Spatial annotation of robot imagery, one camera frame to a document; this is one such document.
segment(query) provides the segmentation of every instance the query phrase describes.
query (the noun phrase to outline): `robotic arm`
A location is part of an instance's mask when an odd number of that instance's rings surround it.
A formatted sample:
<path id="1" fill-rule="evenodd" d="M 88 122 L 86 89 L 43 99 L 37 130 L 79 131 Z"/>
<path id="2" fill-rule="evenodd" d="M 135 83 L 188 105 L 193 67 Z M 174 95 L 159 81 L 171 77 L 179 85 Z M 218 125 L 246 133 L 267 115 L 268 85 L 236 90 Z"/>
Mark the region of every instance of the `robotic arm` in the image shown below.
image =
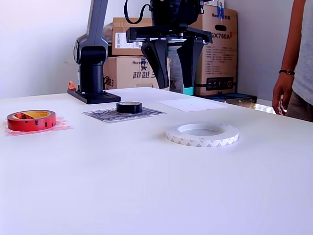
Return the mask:
<path id="1" fill-rule="evenodd" d="M 149 10 L 152 15 L 151 27 L 129 28 L 127 41 L 143 42 L 143 55 L 149 61 L 160 89 L 169 86 L 166 65 L 168 46 L 181 46 L 177 49 L 181 63 L 183 83 L 186 88 L 195 84 L 198 60 L 204 44 L 212 43 L 211 32 L 191 28 L 188 25 L 203 14 L 204 2 L 209 0 L 150 0 Z M 130 21 L 125 2 L 124 13 L 128 23 L 137 24 L 142 19 L 143 10 L 137 22 Z"/>
<path id="2" fill-rule="evenodd" d="M 198 60 L 204 44 L 212 43 L 211 32 L 191 28 L 199 14 L 203 13 L 204 2 L 208 0 L 150 0 L 149 10 L 153 26 L 129 28 L 127 41 L 142 41 L 142 53 L 153 69 L 160 89 L 169 86 L 167 71 L 167 47 L 181 45 L 177 49 L 185 87 L 195 83 Z M 103 87 L 103 63 L 108 57 L 108 43 L 102 36 L 108 0 L 92 0 L 87 32 L 77 38 L 74 59 L 79 65 L 78 90 L 67 92 L 87 104 L 119 102 L 120 97 L 107 93 Z M 124 6 L 128 18 L 127 0 Z"/>
<path id="3" fill-rule="evenodd" d="M 92 0 L 87 32 L 77 38 L 74 59 L 79 65 L 78 90 L 67 92 L 87 104 L 119 102 L 120 97 L 103 87 L 103 64 L 108 57 L 108 43 L 102 36 L 108 0 Z"/>

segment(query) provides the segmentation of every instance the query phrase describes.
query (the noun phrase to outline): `orange object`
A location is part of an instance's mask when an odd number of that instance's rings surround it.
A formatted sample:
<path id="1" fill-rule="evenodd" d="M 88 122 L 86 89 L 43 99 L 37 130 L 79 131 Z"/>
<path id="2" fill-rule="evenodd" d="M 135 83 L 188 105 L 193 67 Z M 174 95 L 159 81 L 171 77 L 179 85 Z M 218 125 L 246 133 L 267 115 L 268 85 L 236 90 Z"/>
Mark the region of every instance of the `orange object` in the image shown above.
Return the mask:
<path id="1" fill-rule="evenodd" d="M 70 91 L 75 91 L 75 90 L 77 90 L 77 88 L 75 87 L 75 85 L 74 85 L 74 83 L 73 83 L 72 81 L 70 81 L 70 82 L 68 83 L 68 89 L 69 89 Z"/>

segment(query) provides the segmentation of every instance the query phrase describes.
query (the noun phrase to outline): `double-sided tape roll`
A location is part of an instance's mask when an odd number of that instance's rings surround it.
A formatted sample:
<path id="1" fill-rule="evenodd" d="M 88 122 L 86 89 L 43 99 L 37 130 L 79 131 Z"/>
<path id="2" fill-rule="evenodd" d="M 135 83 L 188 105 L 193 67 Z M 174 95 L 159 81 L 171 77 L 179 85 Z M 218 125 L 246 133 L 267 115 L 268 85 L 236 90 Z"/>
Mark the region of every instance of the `double-sided tape roll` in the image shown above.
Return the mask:
<path id="1" fill-rule="evenodd" d="M 55 112 L 50 110 L 28 110 L 10 114 L 8 128 L 13 131 L 40 131 L 57 124 Z"/>
<path id="2" fill-rule="evenodd" d="M 165 136 L 171 142 L 186 146 L 218 147 L 235 143 L 239 131 L 230 125 L 196 122 L 169 128 Z"/>
<path id="3" fill-rule="evenodd" d="M 122 114 L 138 114 L 142 112 L 142 104 L 139 102 L 119 102 L 116 111 Z"/>

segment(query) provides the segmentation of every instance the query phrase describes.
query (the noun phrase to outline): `person's arm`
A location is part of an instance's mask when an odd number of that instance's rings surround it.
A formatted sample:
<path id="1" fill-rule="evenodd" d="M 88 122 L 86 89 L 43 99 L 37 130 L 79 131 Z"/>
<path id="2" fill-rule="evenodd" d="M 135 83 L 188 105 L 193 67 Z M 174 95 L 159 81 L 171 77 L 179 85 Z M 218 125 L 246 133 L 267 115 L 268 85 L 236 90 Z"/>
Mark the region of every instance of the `person's arm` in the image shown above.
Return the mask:
<path id="1" fill-rule="evenodd" d="M 294 71 L 298 62 L 301 30 L 303 21 L 303 12 L 306 0 L 294 0 L 289 34 L 282 62 L 282 70 Z M 273 91 L 273 108 L 277 114 L 284 115 L 284 109 L 287 109 L 292 94 L 292 84 L 294 76 L 281 73 Z"/>

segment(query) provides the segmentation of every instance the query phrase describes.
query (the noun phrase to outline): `person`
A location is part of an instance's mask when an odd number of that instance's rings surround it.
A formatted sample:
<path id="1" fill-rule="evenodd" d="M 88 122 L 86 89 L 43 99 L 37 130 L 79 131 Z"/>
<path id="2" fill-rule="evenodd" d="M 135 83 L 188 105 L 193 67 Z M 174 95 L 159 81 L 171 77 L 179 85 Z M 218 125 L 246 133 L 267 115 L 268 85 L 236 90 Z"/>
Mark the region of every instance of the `person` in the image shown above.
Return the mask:
<path id="1" fill-rule="evenodd" d="M 313 122 L 313 0 L 293 2 L 273 108 L 276 114 Z"/>

